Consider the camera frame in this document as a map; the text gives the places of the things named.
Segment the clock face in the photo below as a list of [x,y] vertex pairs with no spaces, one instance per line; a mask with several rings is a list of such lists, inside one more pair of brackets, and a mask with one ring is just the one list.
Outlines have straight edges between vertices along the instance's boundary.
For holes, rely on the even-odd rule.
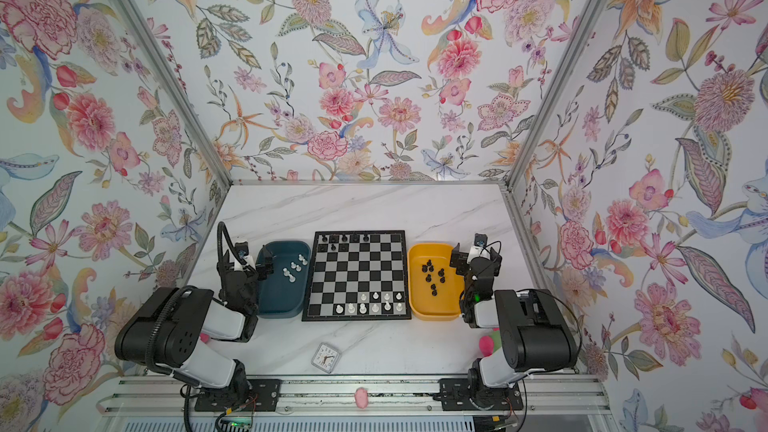
[[312,359],[312,365],[330,374],[340,356],[341,353],[338,350],[333,349],[328,344],[320,344],[317,352],[315,352],[315,357]]

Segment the chessboard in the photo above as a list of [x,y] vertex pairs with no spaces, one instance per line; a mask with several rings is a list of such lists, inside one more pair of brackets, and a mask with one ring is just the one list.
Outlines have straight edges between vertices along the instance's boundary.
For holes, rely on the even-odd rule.
[[410,319],[403,230],[316,232],[302,321]]

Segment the wall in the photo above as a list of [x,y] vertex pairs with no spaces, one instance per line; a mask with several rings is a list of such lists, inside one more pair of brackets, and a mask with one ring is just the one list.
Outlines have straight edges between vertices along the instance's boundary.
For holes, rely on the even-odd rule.
[[233,178],[354,181],[503,177],[586,0],[135,1]]
[[516,184],[627,432],[768,430],[766,24],[610,0]]
[[225,194],[107,0],[0,0],[0,430],[90,430]]

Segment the white marble table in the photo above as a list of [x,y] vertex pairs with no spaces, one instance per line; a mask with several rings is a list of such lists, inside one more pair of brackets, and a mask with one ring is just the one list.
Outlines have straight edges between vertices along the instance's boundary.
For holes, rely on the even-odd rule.
[[[319,230],[404,229],[406,245],[462,244],[475,233],[502,242],[502,270],[496,289],[533,287],[498,185],[291,185],[234,186],[219,214],[233,242],[250,249],[275,240],[312,245]],[[218,292],[216,234],[211,233],[189,280]],[[249,374],[318,374],[311,364],[320,342],[342,352],[334,374],[465,373],[480,357],[485,334],[460,318],[452,322],[302,322],[259,319],[247,344],[211,341],[228,357],[245,363]]]

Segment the orange-yellow bin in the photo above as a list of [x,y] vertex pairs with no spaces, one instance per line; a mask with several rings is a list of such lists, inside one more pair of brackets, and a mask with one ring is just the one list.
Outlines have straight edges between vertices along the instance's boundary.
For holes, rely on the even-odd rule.
[[[458,297],[464,290],[464,277],[456,275],[456,269],[449,266],[453,246],[449,244],[416,244],[408,250],[408,295],[413,314],[423,321],[452,321],[459,315]],[[432,260],[434,272],[422,272],[422,265]],[[446,270],[446,283],[440,283],[438,271]],[[430,274],[432,281],[427,282]],[[432,295],[431,285],[437,287],[437,296]]]

